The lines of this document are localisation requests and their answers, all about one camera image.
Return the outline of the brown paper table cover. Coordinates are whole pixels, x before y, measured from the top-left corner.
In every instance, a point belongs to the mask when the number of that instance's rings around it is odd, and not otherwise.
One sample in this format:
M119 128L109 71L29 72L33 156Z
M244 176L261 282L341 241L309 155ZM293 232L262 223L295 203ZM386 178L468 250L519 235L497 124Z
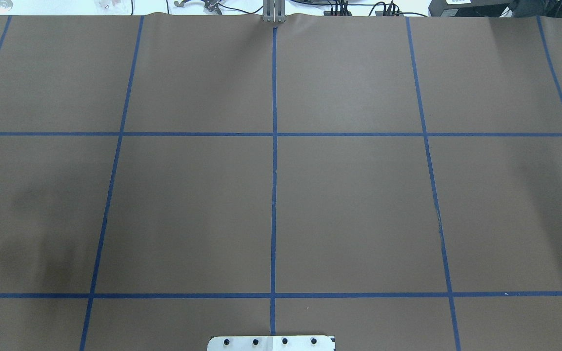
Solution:
M562 19L0 16L0 351L562 351Z

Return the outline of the black box device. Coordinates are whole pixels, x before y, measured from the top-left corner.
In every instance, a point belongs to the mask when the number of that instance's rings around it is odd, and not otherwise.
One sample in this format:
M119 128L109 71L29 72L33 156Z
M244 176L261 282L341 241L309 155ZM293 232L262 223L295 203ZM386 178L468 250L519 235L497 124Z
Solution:
M510 0L431 0L431 17L489 17L502 16Z

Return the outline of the aluminium frame post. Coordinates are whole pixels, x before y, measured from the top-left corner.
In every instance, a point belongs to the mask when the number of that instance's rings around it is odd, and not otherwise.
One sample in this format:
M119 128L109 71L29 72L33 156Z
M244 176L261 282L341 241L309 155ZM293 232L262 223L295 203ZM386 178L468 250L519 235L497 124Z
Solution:
M264 0L262 2L262 20L267 23L286 21L285 0Z

